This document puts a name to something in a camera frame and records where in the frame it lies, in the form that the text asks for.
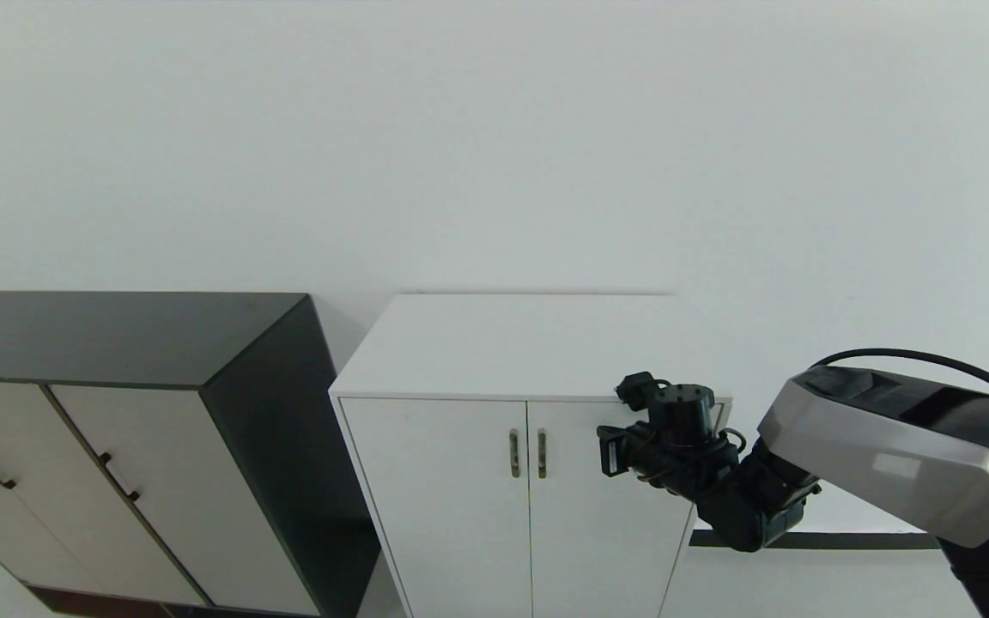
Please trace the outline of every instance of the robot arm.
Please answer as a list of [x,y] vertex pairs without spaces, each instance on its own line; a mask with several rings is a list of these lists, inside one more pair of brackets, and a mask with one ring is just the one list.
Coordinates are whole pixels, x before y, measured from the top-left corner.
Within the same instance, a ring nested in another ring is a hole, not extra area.
[[648,422],[598,427],[608,476],[635,470],[688,498],[721,540],[747,552],[799,523],[824,478],[936,536],[989,618],[989,395],[820,363],[785,383],[739,461],[745,445],[711,426],[709,388],[642,373],[616,391]]

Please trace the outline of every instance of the cabinet side panel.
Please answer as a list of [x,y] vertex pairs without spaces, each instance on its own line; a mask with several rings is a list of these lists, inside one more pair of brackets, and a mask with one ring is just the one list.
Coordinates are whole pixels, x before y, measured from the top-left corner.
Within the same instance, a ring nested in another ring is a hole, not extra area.
[[315,605],[349,618],[380,544],[327,395],[334,377],[306,298],[201,397]]

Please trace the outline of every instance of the black baseboard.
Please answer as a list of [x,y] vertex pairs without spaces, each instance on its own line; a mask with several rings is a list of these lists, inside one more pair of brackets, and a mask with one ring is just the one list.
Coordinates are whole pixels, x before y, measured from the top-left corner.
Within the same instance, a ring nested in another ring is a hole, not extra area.
[[[710,530],[694,530],[695,548],[725,548]],[[921,532],[788,532],[769,545],[774,550],[935,550],[937,539]]]

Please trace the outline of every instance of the black cabinet top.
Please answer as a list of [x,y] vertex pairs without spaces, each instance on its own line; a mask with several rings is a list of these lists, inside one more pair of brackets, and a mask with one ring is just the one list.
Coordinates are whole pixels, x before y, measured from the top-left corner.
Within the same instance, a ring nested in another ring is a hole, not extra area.
[[307,294],[0,292],[0,379],[197,388]]

